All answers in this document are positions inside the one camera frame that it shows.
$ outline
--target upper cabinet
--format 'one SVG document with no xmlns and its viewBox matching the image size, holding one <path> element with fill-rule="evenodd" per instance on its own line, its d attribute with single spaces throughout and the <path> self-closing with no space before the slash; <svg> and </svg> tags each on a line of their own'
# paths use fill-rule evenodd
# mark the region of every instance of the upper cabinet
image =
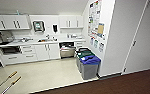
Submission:
<svg viewBox="0 0 150 94">
<path fill-rule="evenodd" d="M 77 19 L 77 27 L 83 28 L 83 16 L 76 16 Z"/>
<path fill-rule="evenodd" d="M 60 28 L 83 28 L 82 16 L 59 16 Z"/>
<path fill-rule="evenodd" d="M 30 29 L 27 15 L 0 15 L 0 30 Z"/>
</svg>

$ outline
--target faucet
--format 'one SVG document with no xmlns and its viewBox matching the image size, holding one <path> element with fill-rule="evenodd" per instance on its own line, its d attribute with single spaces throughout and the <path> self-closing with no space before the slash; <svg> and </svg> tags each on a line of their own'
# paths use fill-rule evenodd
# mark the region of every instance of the faucet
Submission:
<svg viewBox="0 0 150 94">
<path fill-rule="evenodd" d="M 46 35 L 46 37 L 49 39 L 49 34 L 48 34 L 48 35 Z"/>
</svg>

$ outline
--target ceiling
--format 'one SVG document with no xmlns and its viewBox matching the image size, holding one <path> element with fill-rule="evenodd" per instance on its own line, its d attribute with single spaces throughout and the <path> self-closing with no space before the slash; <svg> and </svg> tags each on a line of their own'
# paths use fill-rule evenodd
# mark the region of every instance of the ceiling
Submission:
<svg viewBox="0 0 150 94">
<path fill-rule="evenodd" d="M 88 0 L 0 0 L 0 14 L 81 15 Z"/>
</svg>

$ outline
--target gray floor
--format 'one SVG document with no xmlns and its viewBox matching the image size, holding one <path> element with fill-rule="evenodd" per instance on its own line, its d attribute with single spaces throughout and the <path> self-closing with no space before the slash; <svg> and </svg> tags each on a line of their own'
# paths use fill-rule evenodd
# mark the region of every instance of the gray floor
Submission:
<svg viewBox="0 0 150 94">
<path fill-rule="evenodd" d="M 28 94 L 98 79 L 83 80 L 75 58 L 9 65 L 0 68 L 0 83 L 14 71 L 17 74 L 0 87 L 0 93 L 19 76 L 22 78 L 6 94 Z"/>
</svg>

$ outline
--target lower cabinet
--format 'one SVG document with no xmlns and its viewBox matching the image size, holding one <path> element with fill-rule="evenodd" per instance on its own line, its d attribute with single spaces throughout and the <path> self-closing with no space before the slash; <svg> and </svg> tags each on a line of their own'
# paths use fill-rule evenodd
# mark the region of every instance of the lower cabinet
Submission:
<svg viewBox="0 0 150 94">
<path fill-rule="evenodd" d="M 59 43 L 20 46 L 21 53 L 2 55 L 5 65 L 60 59 Z"/>
<path fill-rule="evenodd" d="M 3 55 L 2 59 L 5 65 L 22 63 L 25 61 L 22 54 Z"/>
<path fill-rule="evenodd" d="M 49 60 L 60 58 L 59 43 L 35 45 L 38 60 Z"/>
<path fill-rule="evenodd" d="M 84 45 L 84 42 L 74 42 L 74 46 L 76 47 L 76 50 L 83 47 L 83 45 Z"/>
<path fill-rule="evenodd" d="M 37 55 L 37 59 L 40 60 L 48 60 L 49 59 L 49 47 L 46 44 L 35 45 L 35 51 Z"/>
<path fill-rule="evenodd" d="M 49 45 L 49 58 L 59 59 L 60 58 L 60 48 L 59 43 L 48 44 Z"/>
</svg>

